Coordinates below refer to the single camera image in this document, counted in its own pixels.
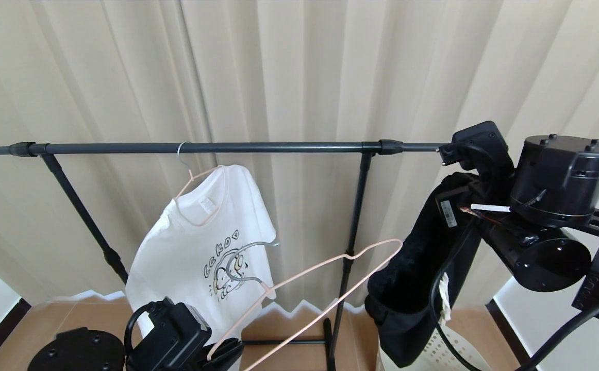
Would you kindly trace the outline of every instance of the white laundry basket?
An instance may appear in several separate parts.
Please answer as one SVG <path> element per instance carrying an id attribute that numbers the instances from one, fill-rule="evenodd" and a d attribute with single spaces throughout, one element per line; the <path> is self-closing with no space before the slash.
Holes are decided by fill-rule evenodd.
<path id="1" fill-rule="evenodd" d="M 453 344 L 453 347 L 458 350 L 464 359 L 483 371 L 491 371 L 490 366 L 469 341 L 448 327 L 442 327 L 442 329 L 448 340 Z M 453 357 L 448 348 L 446 348 L 437 331 L 432 333 L 430 340 L 425 345 L 423 352 L 421 352 L 417 360 L 407 367 L 399 368 L 382 351 L 382 348 L 377 348 L 377 366 L 375 366 L 375 371 L 397 371 L 399 369 L 402 371 L 467 371 Z"/>

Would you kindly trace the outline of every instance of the white t-shirt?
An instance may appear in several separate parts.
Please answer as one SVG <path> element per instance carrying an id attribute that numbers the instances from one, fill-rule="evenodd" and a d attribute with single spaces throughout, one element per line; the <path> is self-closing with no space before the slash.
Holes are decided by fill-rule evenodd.
<path id="1" fill-rule="evenodd" d="M 125 294 L 133 310 L 165 296 L 195 307 L 212 329 L 207 344 L 214 343 L 264 293 L 257 282 L 231 280 L 227 261 L 245 244 L 274 238 L 276 231 L 249 171 L 239 165 L 220 167 L 164 209 L 137 251 Z M 247 249 L 230 269 L 235 276 L 258 277 L 273 285 L 264 246 Z M 229 337 L 239 338 L 259 311 L 260 306 Z M 153 323 L 142 315 L 139 327 L 146 336 Z"/>

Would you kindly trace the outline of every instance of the white sticker label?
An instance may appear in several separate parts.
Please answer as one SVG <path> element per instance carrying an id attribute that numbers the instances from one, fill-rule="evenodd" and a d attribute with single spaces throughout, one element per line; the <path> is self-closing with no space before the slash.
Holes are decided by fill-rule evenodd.
<path id="1" fill-rule="evenodd" d="M 439 204 L 441 205 L 441 210 L 444 212 L 446 225 L 448 225 L 449 228 L 458 226 L 457 221 L 455 221 L 455 214 L 453 214 L 453 209 L 451 209 L 451 202 L 448 200 L 443 200 Z"/>
<path id="2" fill-rule="evenodd" d="M 217 206 L 215 206 L 215 204 L 213 204 L 208 197 L 200 200 L 198 204 L 201 205 L 201 207 L 203 207 L 203 210 L 205 210 L 205 212 L 208 214 L 212 214 L 215 211 L 215 209 L 217 209 Z"/>

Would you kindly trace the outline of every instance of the brown tile floor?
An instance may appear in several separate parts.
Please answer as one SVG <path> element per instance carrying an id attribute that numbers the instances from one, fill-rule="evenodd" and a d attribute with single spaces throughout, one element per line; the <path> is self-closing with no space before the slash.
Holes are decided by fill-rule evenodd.
<path id="1" fill-rule="evenodd" d="M 86 326 L 123 336 L 125 323 L 132 314 L 124 298 L 103 301 L 88 298 L 76 303 L 45 303 L 31 309 L 0 348 L 0 371 L 23 371 L 31 358 L 49 343 L 56 333 Z M 257 319 L 243 331 L 244 340 L 270 340 L 292 335 L 314 318 L 310 310 L 299 310 L 293 319 L 278 312 L 270 312 Z M 497 371 L 515 369 L 517 360 L 504 341 L 499 329 L 488 312 L 482 309 L 458 310 L 451 328 L 465 336 Z M 309 328 L 303 339 L 320 338 L 322 322 Z M 141 340 L 135 329 L 132 342 Z M 273 346 L 249 346 L 241 362 L 244 369 Z M 377 359 L 377 331 L 365 312 L 353 314 L 345 311 L 336 349 L 337 369 L 369 371 L 375 369 Z M 323 345 L 288 345 L 256 369 L 259 371 L 285 369 L 288 371 L 312 371 L 325 369 Z"/>

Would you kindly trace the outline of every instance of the beige curtain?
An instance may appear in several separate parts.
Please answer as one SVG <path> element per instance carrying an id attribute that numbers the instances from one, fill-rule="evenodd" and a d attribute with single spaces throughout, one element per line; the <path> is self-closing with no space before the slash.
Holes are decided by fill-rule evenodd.
<path id="1" fill-rule="evenodd" d="M 445 142 L 484 120 L 515 159 L 530 134 L 599 137 L 599 2 L 0 2 L 0 145 Z M 276 279 L 345 249 L 358 155 L 187 160 L 252 171 L 281 242 L 269 252 Z M 59 161 L 126 267 L 187 181 L 175 155 Z M 458 170 L 439 164 L 373 158 L 358 249 L 408 234 Z M 278 302 L 324 306 L 340 272 L 324 268 Z M 0 277 L 32 303 L 122 289 L 38 158 L 0 157 Z M 482 246 L 460 302 L 486 302 L 507 277 Z"/>

